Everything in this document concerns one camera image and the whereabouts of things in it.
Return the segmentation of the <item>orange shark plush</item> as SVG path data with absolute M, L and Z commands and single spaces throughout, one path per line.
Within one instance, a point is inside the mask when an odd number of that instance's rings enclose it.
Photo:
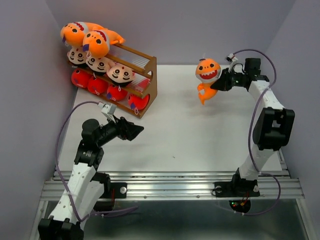
M 104 27 L 96 23 L 74 21 L 62 27 L 60 37 L 62 42 L 68 46 L 81 47 L 87 33 L 101 29 L 104 29 Z
M 215 97 L 218 90 L 211 88 L 220 77 L 221 66 L 212 58 L 201 58 L 195 70 L 195 76 L 200 80 L 197 86 L 198 98 L 204 106 L 205 102 Z
M 109 53 L 111 45 L 125 42 L 126 40 L 113 30 L 107 28 L 92 30 L 83 38 L 82 51 L 89 52 L 95 58 L 102 58 Z

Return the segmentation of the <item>red shark plush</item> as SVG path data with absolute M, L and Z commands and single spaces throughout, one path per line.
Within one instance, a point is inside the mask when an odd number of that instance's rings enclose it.
M 78 88 L 86 89 L 91 77 L 91 74 L 81 68 L 75 68 L 71 74 L 71 82 Z
M 87 85 L 87 89 L 94 95 L 102 95 L 107 92 L 109 84 L 99 77 L 92 76 Z
M 128 92 L 116 85 L 110 85 L 107 88 L 106 97 L 110 100 L 119 102 L 124 100 L 128 95 Z
M 130 109 L 133 110 L 134 114 L 138 115 L 139 112 L 147 106 L 149 100 L 150 100 L 149 94 L 143 98 L 130 94 L 128 96 L 128 105 Z

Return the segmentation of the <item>boy doll table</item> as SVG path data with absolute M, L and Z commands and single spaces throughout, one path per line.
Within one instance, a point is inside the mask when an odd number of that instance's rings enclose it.
M 118 87 L 126 87 L 135 80 L 133 70 L 123 64 L 117 63 L 109 69 L 107 76 L 112 84 Z

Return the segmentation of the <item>boy doll black hair front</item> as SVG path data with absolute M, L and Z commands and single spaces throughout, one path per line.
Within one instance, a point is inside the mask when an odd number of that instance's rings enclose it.
M 88 57 L 86 59 L 88 67 L 97 75 L 105 75 L 115 65 L 115 63 L 107 57 Z

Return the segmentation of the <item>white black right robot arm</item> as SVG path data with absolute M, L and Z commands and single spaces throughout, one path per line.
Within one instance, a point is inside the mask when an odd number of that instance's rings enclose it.
M 240 62 L 234 55 L 226 60 L 228 68 L 212 86 L 222 91 L 243 87 L 255 100 L 255 107 L 249 124 L 248 157 L 230 181 L 214 183 L 212 194 L 218 198 L 258 197 L 258 177 L 274 152 L 288 144 L 295 112 L 278 101 L 269 78 L 261 74 L 259 58 L 247 58 L 241 71 L 235 70 Z

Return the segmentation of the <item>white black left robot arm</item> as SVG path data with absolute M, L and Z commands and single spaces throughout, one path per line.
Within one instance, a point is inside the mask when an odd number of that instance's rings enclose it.
M 82 240 L 86 221 L 97 200 L 111 193 L 109 174 L 98 172 L 104 156 L 103 146 L 115 138 L 134 140 L 143 126 L 115 117 L 101 125 L 96 119 L 82 124 L 81 141 L 75 154 L 68 181 L 57 205 L 39 221 L 37 230 L 41 240 Z

